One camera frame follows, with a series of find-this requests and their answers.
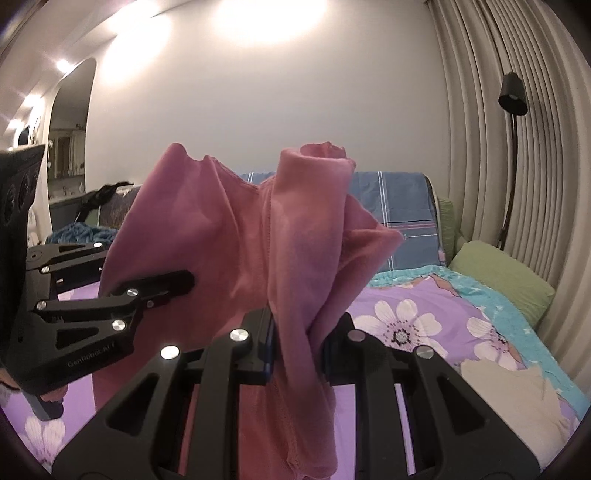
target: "light blue blanket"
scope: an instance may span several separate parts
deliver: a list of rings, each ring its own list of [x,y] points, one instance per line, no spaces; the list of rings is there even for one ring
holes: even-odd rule
[[[497,331],[517,348],[526,365],[539,365],[558,393],[570,403],[582,419],[589,409],[589,399],[558,365],[550,351],[540,341],[519,310],[501,293],[484,286],[472,277],[460,275],[445,267],[429,265],[412,270],[378,273],[370,287],[407,283],[417,277],[435,274],[452,284],[453,288],[474,306],[481,308]]]

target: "arched doorway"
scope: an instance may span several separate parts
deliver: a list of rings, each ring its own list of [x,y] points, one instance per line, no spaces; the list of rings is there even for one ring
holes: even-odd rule
[[[47,191],[54,230],[73,221],[86,192],[86,119],[95,71],[95,59],[78,65],[60,82],[51,110]]]

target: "lamp pole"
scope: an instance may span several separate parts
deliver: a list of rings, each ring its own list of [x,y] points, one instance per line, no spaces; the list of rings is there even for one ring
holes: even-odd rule
[[[513,204],[515,203],[515,188],[517,186],[517,157],[518,157],[518,134],[517,117],[526,115],[528,112],[527,96],[523,81],[515,72],[510,72],[503,78],[501,94],[499,95],[499,105],[506,112],[511,114],[511,143],[512,143],[512,161],[511,161],[511,191],[509,192],[509,201],[507,203],[507,212],[503,228],[499,234],[498,248],[505,249],[507,234],[509,233],[509,224],[513,213]]]

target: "pink towel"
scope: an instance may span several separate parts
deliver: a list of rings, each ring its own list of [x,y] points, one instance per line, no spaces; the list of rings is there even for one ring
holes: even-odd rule
[[[171,145],[109,250],[100,293],[183,268],[197,286],[145,312],[133,355],[93,376],[97,408],[163,346],[201,348],[269,304],[281,356],[269,385],[241,389],[241,478],[330,477],[335,400],[317,372],[320,347],[402,242],[347,194],[354,169],[342,148],[305,145],[254,186]]]

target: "green pillow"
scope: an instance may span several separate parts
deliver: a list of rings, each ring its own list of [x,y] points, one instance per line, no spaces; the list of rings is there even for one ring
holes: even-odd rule
[[[554,289],[523,263],[484,242],[466,243],[449,266],[507,297],[536,327],[554,298]]]
[[[446,265],[449,265],[456,252],[456,215],[453,212],[453,203],[450,199],[438,197],[437,201],[439,203],[439,218],[441,219],[439,226],[441,242],[445,252]]]

